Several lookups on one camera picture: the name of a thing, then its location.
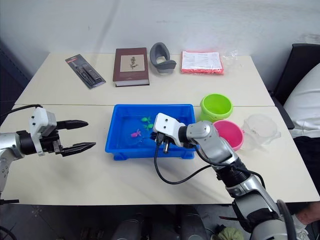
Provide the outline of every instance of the white wall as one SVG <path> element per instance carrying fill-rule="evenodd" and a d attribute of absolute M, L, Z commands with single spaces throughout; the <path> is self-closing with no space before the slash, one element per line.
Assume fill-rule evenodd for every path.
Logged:
<path fill-rule="evenodd" d="M 30 74 L 49 52 L 236 50 L 273 88 L 292 43 L 320 44 L 320 1 L 0 0 L 0 39 Z"/>

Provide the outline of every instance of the green toy fish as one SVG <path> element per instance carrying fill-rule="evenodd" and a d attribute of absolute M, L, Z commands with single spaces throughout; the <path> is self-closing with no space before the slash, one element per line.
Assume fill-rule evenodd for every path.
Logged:
<path fill-rule="evenodd" d="M 142 122 L 148 122 L 148 124 L 150 123 L 150 121 L 151 121 L 151 118 L 148 116 L 148 117 L 143 117 L 143 118 L 141 118 L 141 121 Z"/>
<path fill-rule="evenodd" d="M 154 125 L 152 123 L 149 123 L 148 125 L 143 125 L 143 127 L 149 131 L 149 129 L 152 129 L 154 127 Z"/>

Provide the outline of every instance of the pink plastic bowl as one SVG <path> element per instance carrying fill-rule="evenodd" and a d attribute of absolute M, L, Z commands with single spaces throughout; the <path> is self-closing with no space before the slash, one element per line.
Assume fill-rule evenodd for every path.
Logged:
<path fill-rule="evenodd" d="M 219 136 L 224 138 L 233 150 L 237 151 L 244 143 L 244 132 L 235 123 L 228 120 L 219 120 L 213 123 L 219 133 Z"/>

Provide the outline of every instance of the black chair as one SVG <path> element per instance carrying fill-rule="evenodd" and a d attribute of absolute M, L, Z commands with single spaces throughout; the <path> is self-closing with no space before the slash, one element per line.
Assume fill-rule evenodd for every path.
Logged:
<path fill-rule="evenodd" d="M 288 129 L 294 129 L 288 113 L 284 109 L 287 98 L 302 78 L 320 63 L 320 45 L 294 43 L 283 73 L 274 91 L 269 91 L 274 105 L 278 108 Z"/>

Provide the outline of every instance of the toy fish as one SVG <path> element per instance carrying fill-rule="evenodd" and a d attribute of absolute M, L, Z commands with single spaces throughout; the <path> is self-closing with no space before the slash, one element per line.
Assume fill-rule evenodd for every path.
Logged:
<path fill-rule="evenodd" d="M 141 131 L 139 130 L 139 128 L 136 130 L 136 132 L 131 133 L 132 138 L 137 138 L 138 136 L 141 136 Z"/>
<path fill-rule="evenodd" d="M 148 117 L 143 117 L 143 118 L 141 118 L 141 121 L 142 121 L 142 122 L 148 122 L 148 124 L 149 124 L 150 121 L 151 121 L 151 119 L 150 119 L 150 117 L 148 116 Z"/>
<path fill-rule="evenodd" d="M 143 125 L 143 127 L 149 131 L 149 129 L 152 129 L 154 127 L 154 125 L 152 123 L 149 123 L 148 125 Z"/>

